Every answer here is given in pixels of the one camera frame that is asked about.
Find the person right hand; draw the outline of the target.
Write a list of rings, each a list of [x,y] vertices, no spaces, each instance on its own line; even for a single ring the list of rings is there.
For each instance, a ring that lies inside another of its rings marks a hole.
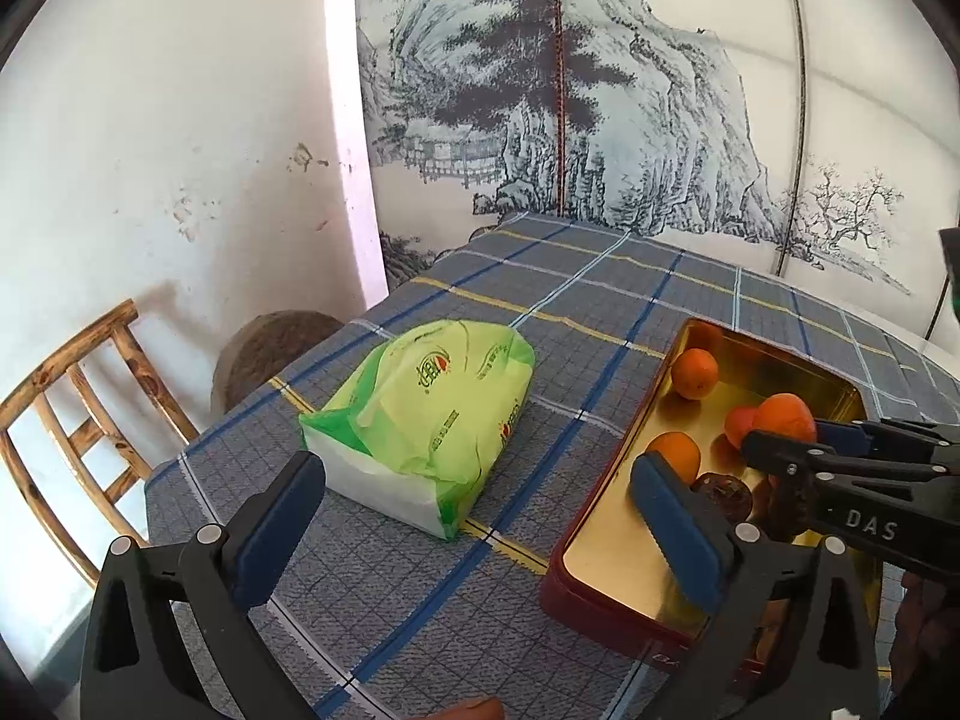
[[[892,691],[898,694],[924,661],[934,661],[958,637],[958,596],[929,578],[905,572],[890,650]]]

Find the person left hand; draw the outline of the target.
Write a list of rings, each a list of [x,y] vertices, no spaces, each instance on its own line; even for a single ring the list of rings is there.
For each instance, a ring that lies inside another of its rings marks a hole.
[[[496,697],[477,697],[432,713],[423,720],[505,720],[505,707]]]

